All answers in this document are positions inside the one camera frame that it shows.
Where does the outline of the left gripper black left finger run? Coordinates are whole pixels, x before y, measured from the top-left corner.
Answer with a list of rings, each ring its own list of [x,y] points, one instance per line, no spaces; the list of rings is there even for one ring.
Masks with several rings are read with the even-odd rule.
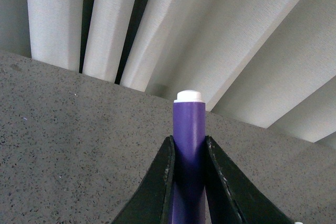
[[[168,223],[171,213],[175,148],[164,139],[145,177],[113,223]]]

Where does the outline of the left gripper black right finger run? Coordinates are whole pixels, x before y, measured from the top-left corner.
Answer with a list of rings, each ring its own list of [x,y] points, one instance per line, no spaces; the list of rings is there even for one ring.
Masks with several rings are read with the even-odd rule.
[[[205,141],[205,190],[212,223],[293,223],[211,136]]]

